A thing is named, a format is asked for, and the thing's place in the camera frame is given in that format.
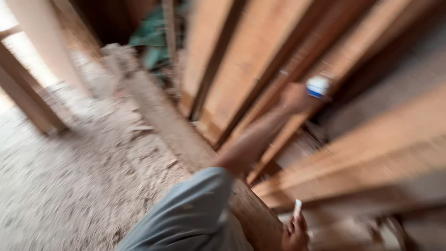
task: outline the hand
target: hand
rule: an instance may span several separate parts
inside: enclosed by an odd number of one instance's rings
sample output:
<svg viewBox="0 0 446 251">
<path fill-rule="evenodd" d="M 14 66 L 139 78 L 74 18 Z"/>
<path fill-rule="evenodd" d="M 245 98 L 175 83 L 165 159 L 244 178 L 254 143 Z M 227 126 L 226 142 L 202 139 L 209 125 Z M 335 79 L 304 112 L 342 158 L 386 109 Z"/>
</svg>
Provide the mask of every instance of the hand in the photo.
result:
<svg viewBox="0 0 446 251">
<path fill-rule="evenodd" d="M 290 113 L 301 113 L 324 101 L 326 101 L 325 97 L 318 99 L 308 95 L 305 84 L 291 83 L 282 92 L 280 104 Z"/>
<path fill-rule="evenodd" d="M 283 251 L 306 251 L 308 250 L 307 225 L 302 213 L 284 225 L 282 235 Z"/>
</svg>

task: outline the wood framing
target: wood framing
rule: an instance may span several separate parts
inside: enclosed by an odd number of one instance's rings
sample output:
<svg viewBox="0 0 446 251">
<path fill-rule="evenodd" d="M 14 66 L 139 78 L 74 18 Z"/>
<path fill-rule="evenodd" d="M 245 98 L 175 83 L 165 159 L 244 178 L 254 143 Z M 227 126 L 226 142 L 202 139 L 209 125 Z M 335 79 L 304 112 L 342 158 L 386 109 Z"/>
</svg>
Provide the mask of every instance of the wood framing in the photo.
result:
<svg viewBox="0 0 446 251">
<path fill-rule="evenodd" d="M 6 0 L 6 3 L 51 72 L 59 80 L 93 96 L 70 57 L 51 3 L 46 0 Z"/>
<path fill-rule="evenodd" d="M 115 65 L 125 65 L 125 56 L 119 55 L 119 49 L 112 53 Z M 136 60 L 129 59 L 122 81 L 136 103 L 140 106 L 143 117 L 163 137 L 175 155 L 185 163 L 191 172 L 209 167 L 215 158 L 215 152 L 195 131 L 191 124 L 174 108 L 156 83 L 153 75 L 134 69 Z M 230 199 L 230 208 L 238 218 L 247 240 L 254 250 L 269 251 L 280 249 L 282 224 L 277 216 L 246 186 L 237 179 L 233 186 L 234 194 Z"/>
<path fill-rule="evenodd" d="M 177 54 L 177 26 L 175 21 L 175 6 L 173 0 L 163 0 L 163 13 L 166 29 L 167 50 L 169 51 L 170 63 L 175 62 Z"/>
<path fill-rule="evenodd" d="M 353 172 L 351 178 L 354 179 L 355 176 L 359 177 L 358 172 Z M 351 217 L 372 218 L 435 207 L 446 202 L 446 190 L 441 189 L 445 182 L 446 170 L 443 169 L 385 185 L 373 185 L 365 190 L 360 188 L 357 191 L 358 187 L 355 187 L 353 191 L 342 192 L 340 196 L 306 201 L 302 213 L 308 227 L 313 227 Z M 294 205 L 284 205 L 280 209 L 293 210 L 293 207 Z"/>
<path fill-rule="evenodd" d="M 197 129 L 217 147 L 313 0 L 249 1 L 206 97 Z"/>
<path fill-rule="evenodd" d="M 4 31 L 0 31 L 0 41 L 21 31 L 22 29 L 18 25 Z"/>
<path fill-rule="evenodd" d="M 68 129 L 54 111 L 34 91 L 33 86 L 40 86 L 39 83 L 1 42 L 0 67 L 1 87 L 41 133 L 49 133 L 53 126 L 59 132 Z"/>
<path fill-rule="evenodd" d="M 445 107 L 446 84 L 372 119 L 253 191 L 276 208 L 295 198 L 336 196 L 443 169 Z"/>
<path fill-rule="evenodd" d="M 91 60 L 102 64 L 102 43 L 77 13 L 69 0 L 50 0 L 59 21 L 61 35 L 67 47 L 80 50 Z"/>
<path fill-rule="evenodd" d="M 304 38 L 308 36 L 308 33 L 320 21 L 321 16 L 326 15 L 328 10 L 332 12 L 331 8 L 338 1 L 340 0 L 314 0 L 312 2 L 311 6 L 307 9 L 302 19 L 295 26 L 294 30 L 289 34 L 288 38 L 277 50 L 277 52 L 275 52 L 276 54 L 274 55 L 269 65 L 263 70 L 263 73 L 260 75 L 260 77 L 256 79 L 255 87 L 244 99 L 237 113 L 234 115 L 229 125 L 221 134 L 218 142 L 214 146 L 215 149 L 219 149 L 221 145 L 226 142 L 235 126 L 239 123 L 242 116 L 252 105 L 253 101 L 263 91 L 263 89 L 271 81 L 271 79 L 277 74 L 277 72 L 280 70 L 280 67 L 290 58 L 290 52 L 292 52 L 297 46 L 304 42 Z"/>
<path fill-rule="evenodd" d="M 440 4 L 436 5 L 432 11 L 425 12 L 400 36 L 356 70 L 333 96 L 333 101 L 326 104 L 315 116 L 318 123 L 324 124 L 335 111 L 394 70 L 405 53 L 409 52 L 423 36 L 436 27 L 445 8 L 446 2 L 440 1 Z"/>
<path fill-rule="evenodd" d="M 290 60 L 268 85 L 264 93 L 255 101 L 231 134 L 236 138 L 254 120 L 260 118 L 276 105 L 287 83 L 301 78 L 313 63 L 333 44 L 333 42 L 369 8 L 375 0 L 338 0 L 317 26 L 306 35 Z"/>
<path fill-rule="evenodd" d="M 191 117 L 201 107 L 246 0 L 194 1 L 187 35 L 187 60 L 178 108 Z"/>
<path fill-rule="evenodd" d="M 332 77 L 329 96 L 333 95 L 361 63 L 396 37 L 415 17 L 422 14 L 422 10 L 427 9 L 424 3 L 428 4 L 427 6 L 429 4 L 432 6 L 435 0 L 429 2 L 418 0 L 378 2 L 356 28 L 337 43 L 332 51 L 301 79 L 301 82 L 304 83 L 309 77 L 324 72 Z M 264 168 L 284 150 L 296 131 L 319 108 L 320 105 L 309 107 L 305 113 L 295 115 L 288 121 L 266 150 L 254 171 L 249 174 L 248 183 L 256 180 L 264 172 Z"/>
</svg>

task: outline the dust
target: dust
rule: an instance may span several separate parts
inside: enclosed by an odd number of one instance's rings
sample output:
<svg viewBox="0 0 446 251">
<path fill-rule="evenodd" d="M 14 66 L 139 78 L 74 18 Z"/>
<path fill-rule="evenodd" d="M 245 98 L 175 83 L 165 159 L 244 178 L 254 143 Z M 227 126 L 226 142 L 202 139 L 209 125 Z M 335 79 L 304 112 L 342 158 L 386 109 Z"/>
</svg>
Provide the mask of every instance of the dust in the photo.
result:
<svg viewBox="0 0 446 251">
<path fill-rule="evenodd" d="M 13 107 L 0 115 L 0 250 L 113 250 L 176 183 L 189 177 L 117 81 L 88 60 L 98 99 L 52 85 L 71 131 L 41 136 Z"/>
</svg>

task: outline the person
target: person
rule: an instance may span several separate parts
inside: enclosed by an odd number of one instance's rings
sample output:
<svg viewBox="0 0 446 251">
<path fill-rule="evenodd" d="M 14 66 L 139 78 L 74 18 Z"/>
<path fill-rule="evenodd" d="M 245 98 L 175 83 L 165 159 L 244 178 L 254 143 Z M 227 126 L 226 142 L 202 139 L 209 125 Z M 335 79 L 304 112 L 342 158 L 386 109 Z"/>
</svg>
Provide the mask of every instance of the person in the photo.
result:
<svg viewBox="0 0 446 251">
<path fill-rule="evenodd" d="M 304 84 L 290 84 L 278 106 L 223 146 L 213 167 L 174 186 L 127 234 L 117 250 L 252 251 L 240 223 L 228 209 L 231 184 L 260 158 L 293 114 L 307 112 L 318 102 L 321 100 L 307 94 Z M 302 214 L 285 224 L 284 251 L 304 251 L 307 241 Z"/>
</svg>

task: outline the light blue shirt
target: light blue shirt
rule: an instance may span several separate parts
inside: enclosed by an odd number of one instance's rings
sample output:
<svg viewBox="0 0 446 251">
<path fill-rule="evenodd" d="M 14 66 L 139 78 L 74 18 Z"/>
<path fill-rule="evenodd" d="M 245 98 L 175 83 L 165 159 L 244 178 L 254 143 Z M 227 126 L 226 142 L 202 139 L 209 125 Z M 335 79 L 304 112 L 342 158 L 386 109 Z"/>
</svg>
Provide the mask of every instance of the light blue shirt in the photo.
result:
<svg viewBox="0 0 446 251">
<path fill-rule="evenodd" d="M 118 245 L 118 251 L 252 251 L 229 212 L 234 178 L 221 167 L 174 186 Z"/>
</svg>

